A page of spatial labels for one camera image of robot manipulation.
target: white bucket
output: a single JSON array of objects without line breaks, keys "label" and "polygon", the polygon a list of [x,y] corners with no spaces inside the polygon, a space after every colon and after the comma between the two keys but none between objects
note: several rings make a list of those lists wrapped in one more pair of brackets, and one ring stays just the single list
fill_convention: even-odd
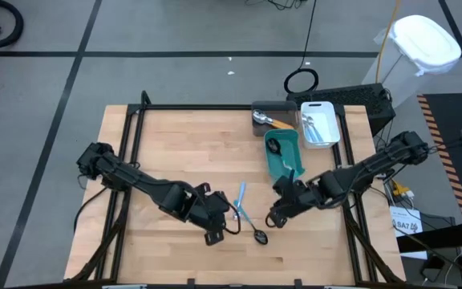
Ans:
[{"label": "white bucket", "polygon": [[[313,126],[307,122],[311,118]],[[327,149],[340,141],[334,106],[328,101],[305,102],[301,105],[301,124],[306,149]]]},{"label": "white bucket", "polygon": [[[375,41],[383,41],[386,29]],[[434,75],[450,71],[461,57],[457,41],[429,18],[412,15],[397,20],[388,34],[379,82],[390,90],[393,108],[416,94]],[[375,82],[377,62],[374,61],[362,84]]]}]

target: wooden tabletop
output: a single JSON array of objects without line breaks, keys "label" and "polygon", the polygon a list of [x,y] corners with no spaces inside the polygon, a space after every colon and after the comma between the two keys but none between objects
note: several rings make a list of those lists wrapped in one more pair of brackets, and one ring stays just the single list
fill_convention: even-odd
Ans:
[{"label": "wooden tabletop", "polygon": [[[99,133],[98,141],[111,144],[116,152],[125,112],[126,106],[108,106]],[[346,107],[346,119],[358,162],[375,152],[364,107]],[[334,168],[330,149],[304,149],[302,143],[300,148],[306,169],[303,180]],[[290,285],[294,279],[302,279],[305,285],[354,284],[341,208],[309,210],[290,219],[282,229],[266,227],[265,216],[278,196],[267,173],[263,139],[252,134],[250,111],[148,110],[138,162],[141,170],[156,178],[183,180],[194,186],[208,182],[212,190],[224,191],[229,200],[237,198],[240,183],[246,181],[242,204],[254,225],[267,233],[269,244],[257,244],[252,228],[243,222],[239,235],[226,233],[223,242],[206,246],[201,228],[160,212],[148,195],[134,189],[119,283],[185,284],[194,278],[197,284]],[[379,183],[374,186],[382,188]],[[101,188],[100,180],[89,181],[83,201]],[[78,273],[99,245],[109,194],[97,198],[81,214],[66,278]],[[386,199],[366,192],[363,202],[372,245],[405,279]],[[232,213],[226,217],[234,230]],[[113,246],[105,276],[109,276],[112,255]],[[362,272],[367,279],[364,262]]]}]

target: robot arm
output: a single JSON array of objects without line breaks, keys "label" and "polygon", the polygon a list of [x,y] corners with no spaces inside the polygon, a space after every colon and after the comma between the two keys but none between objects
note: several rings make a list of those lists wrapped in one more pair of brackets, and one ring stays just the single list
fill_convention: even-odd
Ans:
[{"label": "robot arm", "polygon": [[362,193],[368,189],[375,175],[397,164],[418,165],[427,159],[428,151],[428,145],[415,132],[402,132],[383,151],[349,168],[326,171],[306,183],[293,182],[293,177],[281,177],[274,184],[281,198],[270,208],[267,221],[270,219],[273,226],[282,228],[287,218],[312,207],[336,208],[344,203],[348,193]]},{"label": "robot arm", "polygon": [[157,180],[122,162],[109,144],[90,144],[76,164],[81,174],[95,180],[103,176],[103,185],[122,191],[137,188],[151,197],[159,209],[174,218],[206,230],[208,246],[224,239],[224,213],[229,211],[223,192],[210,191],[209,184],[193,188],[184,181]]}]

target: white lid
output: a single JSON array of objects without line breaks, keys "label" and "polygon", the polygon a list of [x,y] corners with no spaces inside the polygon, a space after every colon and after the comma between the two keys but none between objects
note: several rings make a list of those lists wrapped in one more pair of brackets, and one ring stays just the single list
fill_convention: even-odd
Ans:
[{"label": "white lid", "polygon": [[456,40],[424,16],[407,16],[395,22],[393,39],[407,57],[427,69],[447,66],[461,57]]}]

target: white label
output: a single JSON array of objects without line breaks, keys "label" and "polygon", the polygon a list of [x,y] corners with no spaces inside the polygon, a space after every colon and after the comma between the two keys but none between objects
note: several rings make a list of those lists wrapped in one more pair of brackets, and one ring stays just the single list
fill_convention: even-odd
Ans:
[{"label": "white label", "polygon": [[[396,206],[390,206],[391,222],[397,229],[406,234],[422,233],[422,221],[420,221],[420,212],[418,210],[404,209]],[[395,236],[403,236],[401,232],[395,230]],[[403,257],[418,258],[427,260],[427,252],[411,252],[400,254]]]}]

